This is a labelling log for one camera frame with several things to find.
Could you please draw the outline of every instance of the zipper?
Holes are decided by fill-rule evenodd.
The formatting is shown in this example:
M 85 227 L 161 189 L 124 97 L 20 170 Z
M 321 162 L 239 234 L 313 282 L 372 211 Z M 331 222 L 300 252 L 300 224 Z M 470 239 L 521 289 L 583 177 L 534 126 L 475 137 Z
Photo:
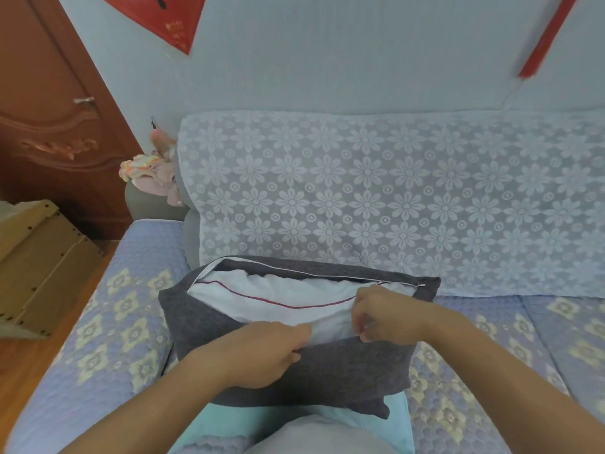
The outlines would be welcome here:
M 251 259 L 245 259 L 245 258 L 239 258 L 239 257 L 221 257 L 221 258 L 217 258 L 213 261 L 211 261 L 210 263 L 208 263 L 208 265 L 204 268 L 203 271 L 201 271 L 200 274 L 198 274 L 198 276 L 195 278 L 195 281 L 191 284 L 191 287 L 193 287 L 193 285 L 195 285 L 196 283 L 198 283 L 198 280 L 204 278 L 206 275 L 210 274 L 210 272 L 212 272 L 214 270 L 215 267 L 218 266 L 219 263 L 221 263 L 222 261 L 224 261 L 225 259 L 231 259 L 232 261 L 244 261 L 246 263 L 253 263 L 255 265 L 262 265 L 265 267 L 269 267 L 271 269 L 278 269 L 279 271 L 289 271 L 289 272 L 294 272 L 296 274 L 303 274 L 303 275 L 310 275 L 313 277 L 321 277 L 321 278 L 334 278 L 334 277 L 342 277 L 342 275 L 318 275 L 318 274 L 310 274 L 308 272 L 303 272 L 303 271 L 296 271 L 295 269 L 284 269 L 282 267 L 275 267 L 275 266 L 270 266 L 267 265 L 265 263 L 259 263 L 258 261 L 253 261 Z M 409 285 L 411 287 L 426 287 L 426 284 L 424 283 L 419 283 L 419 284 L 414 284 L 414 283 L 408 283 L 408 282 L 389 282 L 387 280 L 379 280 L 379 279 L 372 279 L 372 278 L 363 278 L 363 277 L 354 277 L 354 276 L 347 276 L 347 278 L 351 278 L 351 279 L 356 279 L 356 280 L 365 280 L 368 282 L 387 282 L 387 283 L 397 283 L 400 285 Z

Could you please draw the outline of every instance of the brown box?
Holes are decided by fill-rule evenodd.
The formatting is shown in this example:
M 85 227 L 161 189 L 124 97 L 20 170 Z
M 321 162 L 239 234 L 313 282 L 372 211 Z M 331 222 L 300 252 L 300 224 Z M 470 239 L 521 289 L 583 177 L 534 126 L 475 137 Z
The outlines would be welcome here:
M 50 201 L 0 209 L 0 337 L 45 338 L 103 253 Z

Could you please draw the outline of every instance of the door handle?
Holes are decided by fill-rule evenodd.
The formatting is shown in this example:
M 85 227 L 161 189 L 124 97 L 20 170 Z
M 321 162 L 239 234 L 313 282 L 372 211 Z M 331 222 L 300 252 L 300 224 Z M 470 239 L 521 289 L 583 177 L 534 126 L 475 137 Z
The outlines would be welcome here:
M 85 98 L 74 98 L 74 103 L 76 105 L 82 105 L 83 103 L 94 103 L 94 97 L 85 97 Z

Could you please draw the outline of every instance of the light blue wall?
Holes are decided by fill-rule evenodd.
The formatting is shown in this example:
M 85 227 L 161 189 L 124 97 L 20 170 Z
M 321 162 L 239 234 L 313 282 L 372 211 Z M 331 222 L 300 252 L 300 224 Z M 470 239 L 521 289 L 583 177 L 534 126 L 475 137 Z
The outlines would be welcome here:
M 605 105 L 605 0 L 579 0 L 539 75 L 515 78 L 559 0 L 207 0 L 191 56 L 103 0 L 61 0 L 143 149 L 149 118 Z

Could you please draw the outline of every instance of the door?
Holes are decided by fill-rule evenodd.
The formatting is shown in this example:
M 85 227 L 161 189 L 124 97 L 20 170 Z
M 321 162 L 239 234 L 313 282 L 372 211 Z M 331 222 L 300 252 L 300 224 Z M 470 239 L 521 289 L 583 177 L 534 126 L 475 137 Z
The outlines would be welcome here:
M 132 219 L 118 169 L 138 144 L 101 117 L 29 0 L 0 0 L 0 57 L 0 196 L 50 199 L 90 237 L 120 238 Z

